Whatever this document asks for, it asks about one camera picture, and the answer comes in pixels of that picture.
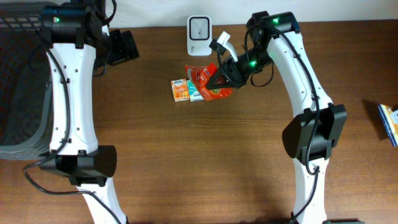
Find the red Hacks candy bag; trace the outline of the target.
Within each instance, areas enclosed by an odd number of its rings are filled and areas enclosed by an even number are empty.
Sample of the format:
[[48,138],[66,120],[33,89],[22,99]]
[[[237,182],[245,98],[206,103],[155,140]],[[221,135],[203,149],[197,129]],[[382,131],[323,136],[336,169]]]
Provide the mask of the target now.
[[207,66],[185,65],[185,71],[205,101],[227,98],[233,93],[232,88],[219,88],[214,90],[208,90],[206,88],[210,78],[218,71],[214,63],[210,63]]

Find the green tissue pack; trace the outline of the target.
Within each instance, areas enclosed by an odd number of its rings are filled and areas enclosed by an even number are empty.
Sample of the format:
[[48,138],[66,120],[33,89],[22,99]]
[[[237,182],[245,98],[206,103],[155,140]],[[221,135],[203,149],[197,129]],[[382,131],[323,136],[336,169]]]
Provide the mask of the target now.
[[201,96],[200,92],[197,90],[197,88],[195,87],[195,85],[191,80],[187,80],[187,86],[191,102],[204,100],[204,98]]

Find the orange tissue pack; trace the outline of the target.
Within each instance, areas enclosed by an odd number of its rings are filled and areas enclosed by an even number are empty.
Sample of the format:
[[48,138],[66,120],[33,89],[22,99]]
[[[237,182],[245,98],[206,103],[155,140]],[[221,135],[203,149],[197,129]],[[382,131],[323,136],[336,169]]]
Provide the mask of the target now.
[[172,80],[171,87],[175,102],[186,101],[190,99],[186,79],[183,78],[179,80]]

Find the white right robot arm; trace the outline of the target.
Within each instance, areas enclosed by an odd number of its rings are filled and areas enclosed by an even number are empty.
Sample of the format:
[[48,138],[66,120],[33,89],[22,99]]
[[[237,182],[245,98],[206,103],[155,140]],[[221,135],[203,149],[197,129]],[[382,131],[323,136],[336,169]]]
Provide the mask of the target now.
[[292,105],[293,119],[282,132],[282,142],[295,171],[295,205],[291,223],[326,223],[325,174],[331,153],[347,118],[343,105],[335,105],[321,86],[307,57],[299,23],[292,12],[252,14],[245,41],[253,47],[238,55],[223,32],[210,42],[218,56],[218,71],[207,90],[240,88],[265,66],[277,67]]

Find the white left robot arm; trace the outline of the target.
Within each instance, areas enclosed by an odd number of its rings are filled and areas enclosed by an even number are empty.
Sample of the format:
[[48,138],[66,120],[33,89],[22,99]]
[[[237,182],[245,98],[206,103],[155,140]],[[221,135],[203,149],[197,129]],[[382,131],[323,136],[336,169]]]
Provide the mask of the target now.
[[46,6],[39,38],[52,76],[53,131],[42,170],[65,177],[82,195],[95,223],[127,223],[113,177],[117,152],[100,145],[93,122],[95,70],[138,58],[130,32],[109,30],[104,1]]

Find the white barcode scanner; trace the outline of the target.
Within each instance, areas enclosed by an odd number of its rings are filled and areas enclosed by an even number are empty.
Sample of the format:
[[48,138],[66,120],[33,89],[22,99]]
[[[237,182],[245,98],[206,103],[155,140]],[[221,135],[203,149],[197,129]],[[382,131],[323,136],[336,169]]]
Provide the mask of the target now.
[[209,56],[212,49],[212,21],[209,16],[193,15],[187,19],[187,52],[190,56]]

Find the dark grey plastic basket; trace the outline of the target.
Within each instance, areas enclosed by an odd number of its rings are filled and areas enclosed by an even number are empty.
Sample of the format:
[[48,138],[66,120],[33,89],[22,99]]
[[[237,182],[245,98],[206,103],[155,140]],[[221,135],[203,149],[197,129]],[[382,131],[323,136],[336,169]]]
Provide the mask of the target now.
[[39,160],[49,150],[51,71],[37,33],[50,4],[1,3],[1,159]]

